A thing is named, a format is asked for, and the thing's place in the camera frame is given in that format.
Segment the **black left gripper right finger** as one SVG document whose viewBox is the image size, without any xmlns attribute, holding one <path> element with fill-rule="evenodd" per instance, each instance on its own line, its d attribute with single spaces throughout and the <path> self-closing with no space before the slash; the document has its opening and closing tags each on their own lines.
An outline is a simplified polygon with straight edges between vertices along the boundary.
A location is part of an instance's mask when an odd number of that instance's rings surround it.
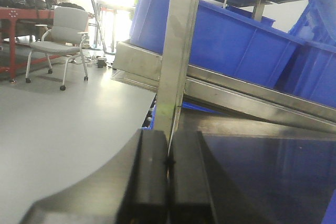
<svg viewBox="0 0 336 224">
<path fill-rule="evenodd" d="M 177 131 L 169 154 L 171 223 L 214 223 L 199 132 Z"/>
</svg>

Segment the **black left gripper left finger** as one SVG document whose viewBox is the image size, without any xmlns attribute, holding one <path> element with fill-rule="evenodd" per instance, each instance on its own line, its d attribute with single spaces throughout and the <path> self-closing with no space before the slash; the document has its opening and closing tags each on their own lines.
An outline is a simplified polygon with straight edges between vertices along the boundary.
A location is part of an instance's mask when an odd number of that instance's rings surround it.
<svg viewBox="0 0 336 224">
<path fill-rule="evenodd" d="M 162 131 L 141 130 L 139 144 L 116 223 L 166 223 L 166 137 Z"/>
</svg>

